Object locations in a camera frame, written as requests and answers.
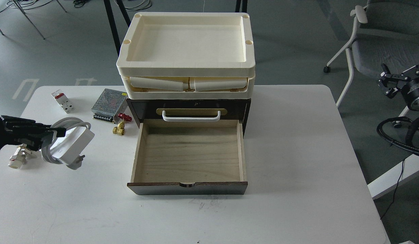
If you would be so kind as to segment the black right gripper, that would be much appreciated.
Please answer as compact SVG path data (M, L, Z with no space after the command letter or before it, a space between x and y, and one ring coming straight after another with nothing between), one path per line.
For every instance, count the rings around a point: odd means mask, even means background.
M401 92L409 110L419 110L419 78L411 80L409 76L404 75L412 67L400 75L391 74L388 66L384 63L381 64L381 68L383 72L378 80L378 86L383 93L392 99L398 92Z

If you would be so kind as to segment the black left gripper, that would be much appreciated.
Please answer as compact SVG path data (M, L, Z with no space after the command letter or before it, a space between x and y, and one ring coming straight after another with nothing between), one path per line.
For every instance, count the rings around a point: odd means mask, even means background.
M45 125L31 119L0 117L0 150L5 145L26 145L31 151L39 151L65 135L66 129L63 127Z

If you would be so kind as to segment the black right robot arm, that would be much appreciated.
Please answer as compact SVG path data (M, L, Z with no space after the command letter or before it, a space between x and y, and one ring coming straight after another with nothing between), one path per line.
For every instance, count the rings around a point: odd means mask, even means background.
M383 72L377 84L385 96L392 99L398 94L398 92L400 92L406 103L406 107L412 111L419 111L419 64L407 69L400 75L391 74L389 68L384 63L381 64L381 67ZM395 121L410 124L404 143L389 137L382 128L384 124ZM380 122L376 130L378 135L380 135L384 140L390 142L391 145L410 151L413 154L419 154L419 148L414 147L412 142L414 134L419 131L419 117L413 121L406 116L389 118Z

